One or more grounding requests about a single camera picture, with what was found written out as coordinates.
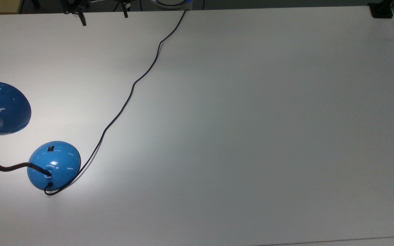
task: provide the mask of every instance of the black cord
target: black cord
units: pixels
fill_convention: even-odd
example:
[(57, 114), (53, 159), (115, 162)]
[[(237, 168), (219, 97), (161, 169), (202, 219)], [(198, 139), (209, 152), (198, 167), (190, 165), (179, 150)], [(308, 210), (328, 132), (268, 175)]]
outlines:
[(106, 134), (106, 131), (107, 131), (107, 130), (115, 123), (115, 121), (119, 118), (119, 116), (122, 114), (122, 111), (124, 111), (124, 109), (126, 108), (127, 104), (129, 103), (130, 98), (132, 98), (133, 91), (134, 91), (134, 89), (135, 89), (136, 83), (139, 82), (142, 78), (144, 78), (145, 75), (147, 75), (147, 73), (150, 72), (150, 70), (152, 70), (153, 66), (155, 65), (156, 61), (157, 61), (158, 58), (159, 58), (159, 54), (160, 54), (160, 50), (161, 50), (161, 45), (162, 45), (162, 43), (163, 43), (165, 40), (167, 40), (167, 39), (175, 32), (175, 30), (177, 30), (177, 28), (178, 28), (179, 25), (180, 25), (180, 22), (182, 22), (183, 17), (185, 16), (185, 14), (186, 14), (187, 11), (188, 11), (188, 9), (185, 10), (185, 11), (183, 12), (182, 17), (180, 18), (179, 22), (178, 22), (177, 25), (175, 26), (174, 30), (172, 30), (172, 32), (171, 32), (168, 36), (166, 36), (166, 38), (164, 38), (164, 39), (159, 43), (159, 45), (158, 45), (158, 51), (157, 51), (157, 53), (156, 53), (155, 60), (154, 60), (153, 63), (150, 65), (150, 67), (148, 68), (148, 70), (147, 70), (140, 78), (138, 78), (138, 79), (133, 83), (132, 89), (130, 90), (130, 94), (129, 94), (129, 96), (128, 96), (126, 102), (124, 103), (124, 106), (122, 106), (122, 108), (121, 108), (121, 110), (119, 111), (119, 113), (118, 113), (118, 114), (115, 116), (115, 118), (109, 123), (109, 125), (106, 126), (106, 128), (105, 128), (104, 131), (103, 131), (103, 134), (102, 134), (101, 137), (100, 137), (100, 141), (98, 141), (97, 146), (95, 147), (94, 151), (92, 152), (91, 156), (90, 156), (89, 159), (86, 161), (86, 163), (83, 165), (83, 167), (78, 171), (78, 173), (75, 175), (75, 177), (73, 177), (69, 182), (67, 182), (62, 188), (58, 189), (56, 192), (53, 192), (53, 193), (47, 193), (47, 189), (44, 189), (43, 191), (44, 191), (45, 194), (47, 194), (47, 195), (49, 195), (49, 196), (52, 196), (52, 195), (55, 195), (55, 194), (61, 192), (62, 190), (64, 190), (66, 187), (68, 187), (68, 186), (72, 183), (72, 181), (74, 181), (74, 180), (83, 172), (83, 170), (85, 169), (85, 167), (93, 160), (93, 157), (96, 155), (96, 153), (97, 153), (98, 150), (100, 149), (100, 146), (101, 146), (101, 143), (103, 142), (103, 138), (104, 138), (104, 136), (105, 136), (105, 134)]
[(114, 11), (112, 11), (112, 12), (115, 12), (115, 10), (118, 8), (118, 6), (119, 6), (119, 3), (116, 4)]

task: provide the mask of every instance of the black bracket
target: black bracket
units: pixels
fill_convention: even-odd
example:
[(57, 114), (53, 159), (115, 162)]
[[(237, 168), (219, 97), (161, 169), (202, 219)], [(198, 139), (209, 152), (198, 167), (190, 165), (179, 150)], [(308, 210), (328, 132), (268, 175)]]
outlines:
[(394, 0), (383, 0), (380, 3), (368, 3), (370, 12), (373, 18), (391, 19), (393, 12), (391, 11), (391, 4)]
[(84, 17), (83, 9), (88, 3), (89, 0), (75, 0), (73, 3), (69, 3), (68, 0), (61, 0), (63, 13), (78, 15), (83, 26), (86, 26), (86, 18)]
[[(115, 0), (122, 6), (122, 12), (124, 17), (128, 18), (127, 5), (134, 0)], [(73, 3), (69, 3), (68, 0), (61, 0), (62, 10), (64, 14), (76, 14), (80, 17), (80, 21), (83, 26), (86, 26), (86, 18), (83, 14), (83, 9), (89, 6), (89, 0), (75, 0)]]

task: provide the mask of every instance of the blue desk lamp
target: blue desk lamp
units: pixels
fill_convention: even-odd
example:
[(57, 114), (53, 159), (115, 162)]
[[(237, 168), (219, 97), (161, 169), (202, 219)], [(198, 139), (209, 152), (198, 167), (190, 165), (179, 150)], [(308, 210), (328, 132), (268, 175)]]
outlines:
[[(0, 135), (22, 130), (30, 122), (31, 107), (27, 98), (15, 87), (0, 82)], [(31, 183), (42, 190), (58, 190), (71, 182), (80, 169), (80, 154), (69, 143), (53, 141), (40, 146), (28, 162), (10, 167), (9, 172), (27, 167)]]

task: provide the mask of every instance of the gray floor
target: gray floor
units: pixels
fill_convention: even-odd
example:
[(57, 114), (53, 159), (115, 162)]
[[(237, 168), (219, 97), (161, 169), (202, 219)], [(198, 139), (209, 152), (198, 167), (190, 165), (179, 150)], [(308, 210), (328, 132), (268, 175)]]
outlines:
[[(150, 0), (142, 0), (143, 11), (153, 11), (155, 8)], [(295, 8), (312, 6), (366, 6), (369, 2), (380, 0), (206, 0), (205, 9), (248, 9), (248, 8)], [(35, 13), (61, 13), (62, 7), (59, 0), (39, 0), (40, 9), (35, 9), (31, 0), (24, 0), (22, 14)], [(111, 12), (116, 6), (113, 0), (104, 0), (91, 3), (85, 12)], [(201, 9), (203, 0), (194, 0), (193, 9)], [(139, 1), (133, 1), (130, 11), (141, 11)]]

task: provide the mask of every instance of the lamp base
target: lamp base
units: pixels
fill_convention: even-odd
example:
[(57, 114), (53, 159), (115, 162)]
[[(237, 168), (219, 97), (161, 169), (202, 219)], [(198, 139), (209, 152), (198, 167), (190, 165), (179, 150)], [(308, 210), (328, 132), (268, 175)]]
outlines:
[(53, 186), (47, 190), (58, 190), (77, 175), (80, 169), (80, 154), (69, 143), (52, 141), (37, 148), (29, 162), (50, 171), (51, 176), (42, 174), (32, 168), (27, 168), (28, 178), (37, 188), (43, 190), (48, 183)]

